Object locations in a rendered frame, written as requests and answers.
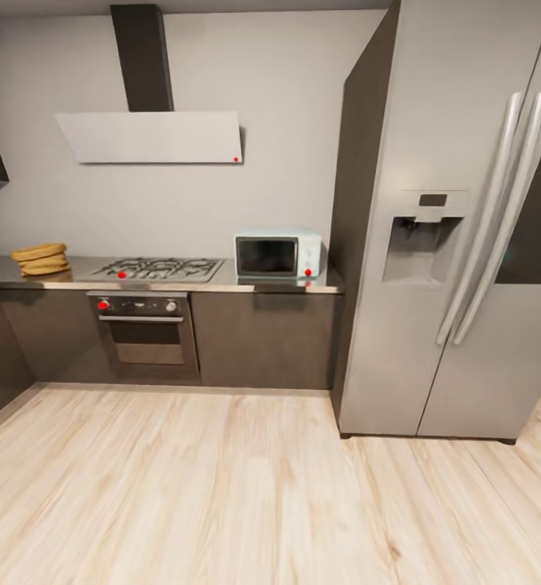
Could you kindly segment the popcorn bag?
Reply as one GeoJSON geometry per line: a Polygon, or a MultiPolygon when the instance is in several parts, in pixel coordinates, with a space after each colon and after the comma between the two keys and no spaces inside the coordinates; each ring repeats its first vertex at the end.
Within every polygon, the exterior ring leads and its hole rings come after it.
{"type": "Polygon", "coordinates": [[[14,250],[9,256],[18,262],[22,276],[49,275],[71,270],[64,250],[66,244],[39,244],[27,249],[14,250]]]}

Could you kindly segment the microwave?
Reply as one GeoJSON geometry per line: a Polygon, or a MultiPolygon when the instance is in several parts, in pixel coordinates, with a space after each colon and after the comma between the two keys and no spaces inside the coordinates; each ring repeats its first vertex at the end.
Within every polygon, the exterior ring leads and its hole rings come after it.
{"type": "Polygon", "coordinates": [[[242,227],[237,275],[318,277],[322,236],[312,227],[242,227]]]}

